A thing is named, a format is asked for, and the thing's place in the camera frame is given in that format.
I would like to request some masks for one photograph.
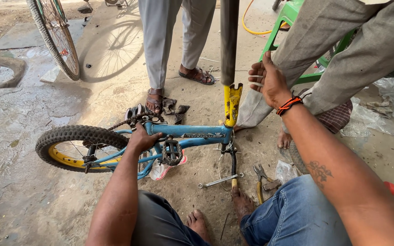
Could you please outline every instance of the bicycle pedal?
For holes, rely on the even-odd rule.
[[[162,163],[169,166],[177,166],[182,158],[182,147],[179,142],[176,140],[165,140],[162,146]]]

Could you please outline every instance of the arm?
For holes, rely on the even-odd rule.
[[[285,77],[263,57],[262,93],[278,109],[292,97]],[[339,142],[302,104],[282,115],[316,185],[335,207],[353,245],[394,245],[394,198],[381,179]]]
[[[138,209],[139,155],[161,136],[149,136],[141,124],[136,129],[94,210],[86,246],[130,245]]]

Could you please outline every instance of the red bottle cap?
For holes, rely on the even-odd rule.
[[[394,196],[394,184],[384,181],[384,185],[390,190],[391,194]]]

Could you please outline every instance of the checkered cloth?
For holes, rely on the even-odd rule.
[[[298,96],[302,95],[309,89],[303,89]],[[349,99],[342,105],[330,109],[322,114],[316,115],[317,119],[329,130],[332,134],[336,134],[344,126],[349,123],[350,116],[352,113],[353,105]]]

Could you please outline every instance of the spanner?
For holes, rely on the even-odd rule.
[[[215,185],[215,184],[221,183],[221,182],[229,180],[229,179],[234,179],[234,178],[236,178],[238,176],[239,177],[243,177],[244,173],[241,172],[240,174],[235,174],[235,175],[232,175],[232,176],[229,176],[229,177],[226,177],[226,178],[223,178],[223,179],[220,179],[220,180],[217,180],[217,181],[211,182],[209,184],[205,184],[205,185],[204,184],[198,184],[198,188],[199,189],[206,188],[208,186]]]

